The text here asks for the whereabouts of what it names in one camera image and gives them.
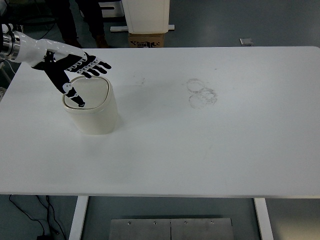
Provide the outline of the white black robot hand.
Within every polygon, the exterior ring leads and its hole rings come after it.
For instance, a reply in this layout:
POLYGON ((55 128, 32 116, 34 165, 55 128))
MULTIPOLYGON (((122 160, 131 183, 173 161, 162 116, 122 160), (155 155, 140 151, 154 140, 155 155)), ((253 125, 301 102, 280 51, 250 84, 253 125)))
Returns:
MULTIPOLYGON (((80 48, 65 43, 48 39, 33 39, 25 34, 20 34, 18 39, 18 61, 27 63, 37 70, 43 70, 45 63, 55 64, 64 71, 91 78, 92 76, 106 74, 107 69, 112 68, 95 55, 90 55, 80 48)), ((64 71, 49 72, 48 77, 63 95, 79 107, 84 107, 85 102, 78 95, 64 71)))

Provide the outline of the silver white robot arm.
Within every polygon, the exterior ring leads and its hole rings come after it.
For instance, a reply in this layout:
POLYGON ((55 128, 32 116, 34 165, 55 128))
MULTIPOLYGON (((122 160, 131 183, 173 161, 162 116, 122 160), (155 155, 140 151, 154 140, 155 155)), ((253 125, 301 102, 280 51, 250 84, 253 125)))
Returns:
POLYGON ((84 100, 72 86, 66 72, 86 78, 106 74, 111 66, 81 48, 48 39, 33 39, 13 31, 9 24, 0 28, 0 56, 15 63, 27 63, 31 68, 45 72, 59 92, 84 107, 84 100))

